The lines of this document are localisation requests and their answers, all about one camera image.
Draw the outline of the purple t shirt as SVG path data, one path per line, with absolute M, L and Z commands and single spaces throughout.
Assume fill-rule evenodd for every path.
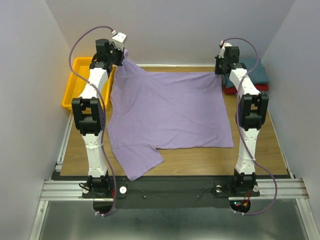
M 222 80 L 214 72 L 148 72 L 125 57 L 110 102 L 111 149 L 131 181 L 164 161 L 162 149 L 234 147 Z

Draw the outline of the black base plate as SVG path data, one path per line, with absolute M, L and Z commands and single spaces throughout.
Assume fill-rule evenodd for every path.
M 258 197 L 251 186 L 233 186 L 232 176 L 144 176 L 135 181 L 111 177 L 106 186 L 81 182 L 82 198 L 97 211 L 109 209 L 228 208 L 229 198 Z

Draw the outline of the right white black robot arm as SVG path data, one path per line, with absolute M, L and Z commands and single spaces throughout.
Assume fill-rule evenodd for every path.
M 239 132 L 238 159 L 229 190 L 232 195 L 257 190 L 255 153 L 257 139 L 266 121 L 269 97 L 261 93 L 249 77 L 244 63 L 239 62 L 240 49 L 229 42 L 220 43 L 215 57 L 215 74 L 229 76 L 237 90 L 235 121 Z

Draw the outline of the aluminium frame rail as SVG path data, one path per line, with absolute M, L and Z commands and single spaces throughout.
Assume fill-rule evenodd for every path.
M 174 175 L 178 164 L 207 170 L 217 164 L 215 148 L 187 148 L 165 151 L 169 167 L 163 176 Z M 92 199 L 82 197 L 81 177 L 61 178 L 54 174 L 45 181 L 32 240 L 308 240 L 305 216 L 308 194 L 301 179 L 282 177 L 273 181 L 258 178 L 260 196 L 251 198 L 247 217 L 228 208 L 133 208 L 118 209 L 109 216 L 94 214 Z

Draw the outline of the yellow plastic bin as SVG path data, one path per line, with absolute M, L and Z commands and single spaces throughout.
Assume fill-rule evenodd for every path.
M 77 74 L 88 79 L 90 75 L 89 65 L 91 61 L 92 61 L 91 57 L 77 57 L 73 62 L 73 69 Z M 108 108 L 108 104 L 110 102 L 110 94 L 111 94 L 112 86 L 114 83 L 114 76 L 116 73 L 116 69 L 117 67 L 114 65 L 109 75 L 109 78 L 107 82 L 104 84 L 101 92 L 106 109 Z M 78 76 L 74 75 L 71 72 L 65 92 L 64 92 L 64 96 L 62 99 L 62 103 L 61 103 L 62 107 L 71 111 L 72 99 L 79 97 L 79 95 L 84 90 L 86 84 L 87 83 L 84 80 L 80 79 Z

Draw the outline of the folded red t shirt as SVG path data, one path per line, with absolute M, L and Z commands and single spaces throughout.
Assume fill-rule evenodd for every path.
M 259 91 L 267 92 L 269 90 L 269 85 L 266 84 L 255 84 L 255 88 Z M 225 85 L 223 85 L 223 91 L 226 95 L 236 95 L 237 89 L 233 87 L 227 88 Z

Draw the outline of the folded teal t shirt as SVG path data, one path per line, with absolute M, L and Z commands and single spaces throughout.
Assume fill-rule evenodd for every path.
M 243 58 L 239 59 L 239 62 L 243 63 L 248 71 L 251 70 L 255 66 L 256 61 L 257 61 L 256 58 L 243 57 Z M 270 78 L 261 63 L 260 58 L 258 59 L 257 67 L 252 72 L 250 72 L 248 74 L 248 76 L 250 77 L 250 79 L 254 85 L 255 84 L 269 84 L 270 83 Z M 229 79 L 229 75 L 225 75 L 223 77 L 223 84 L 227 88 L 234 87 L 234 84 Z

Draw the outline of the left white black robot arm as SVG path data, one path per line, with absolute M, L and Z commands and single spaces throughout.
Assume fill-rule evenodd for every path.
M 108 167 L 105 163 L 103 139 L 106 126 L 106 107 L 102 90 L 113 66 L 122 65 L 125 40 L 98 39 L 96 53 L 89 65 L 89 77 L 82 93 L 71 101 L 75 127 L 84 140 L 88 159 L 88 179 L 81 183 L 85 195 L 107 197 L 111 194 Z

